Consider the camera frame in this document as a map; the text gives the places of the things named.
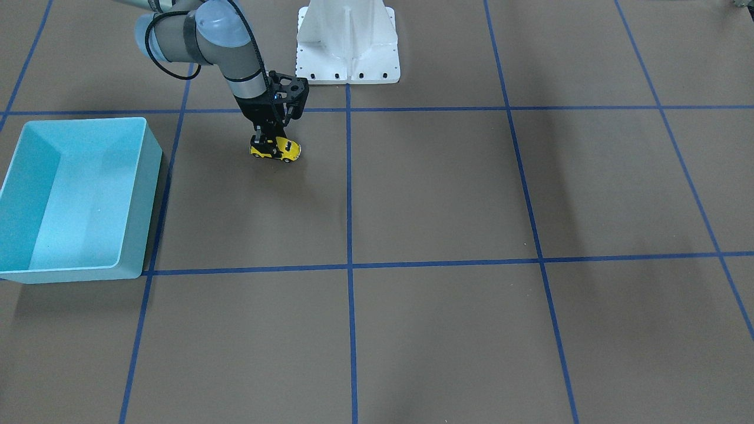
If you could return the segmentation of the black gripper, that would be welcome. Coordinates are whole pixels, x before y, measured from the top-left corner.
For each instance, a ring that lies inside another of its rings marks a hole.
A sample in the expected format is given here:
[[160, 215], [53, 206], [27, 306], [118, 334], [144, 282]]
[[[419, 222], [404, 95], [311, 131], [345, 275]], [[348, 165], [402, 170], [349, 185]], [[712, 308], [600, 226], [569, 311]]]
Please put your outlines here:
[[256, 98], [235, 97], [242, 114], [253, 123], [255, 132], [252, 136], [253, 155], [280, 155], [277, 137], [267, 135], [285, 135], [285, 102], [270, 100], [263, 94]]

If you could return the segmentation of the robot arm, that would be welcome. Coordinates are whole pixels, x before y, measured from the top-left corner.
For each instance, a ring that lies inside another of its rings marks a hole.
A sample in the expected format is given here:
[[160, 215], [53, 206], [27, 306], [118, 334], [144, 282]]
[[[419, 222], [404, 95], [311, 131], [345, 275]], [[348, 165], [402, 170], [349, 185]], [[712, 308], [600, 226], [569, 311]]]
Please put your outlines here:
[[166, 64], [215, 65], [242, 114], [253, 123], [250, 152], [282, 157], [290, 142], [283, 108], [266, 72], [253, 31], [234, 1], [130, 1], [145, 9], [135, 22], [135, 43], [162, 72]]

